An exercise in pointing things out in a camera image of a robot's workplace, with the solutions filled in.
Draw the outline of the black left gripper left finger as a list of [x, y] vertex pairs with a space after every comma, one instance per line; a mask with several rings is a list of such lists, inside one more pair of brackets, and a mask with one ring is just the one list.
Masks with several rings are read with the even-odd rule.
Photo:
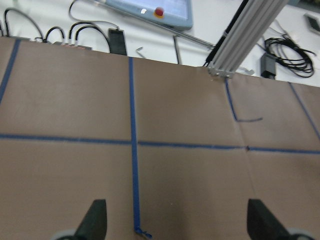
[[107, 235], [107, 204], [96, 199], [74, 233], [75, 240], [104, 240]]

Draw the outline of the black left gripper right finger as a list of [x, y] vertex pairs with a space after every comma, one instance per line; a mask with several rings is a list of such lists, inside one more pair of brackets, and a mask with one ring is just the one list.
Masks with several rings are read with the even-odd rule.
[[290, 233], [260, 199], [248, 200], [246, 229], [251, 240], [290, 238]]

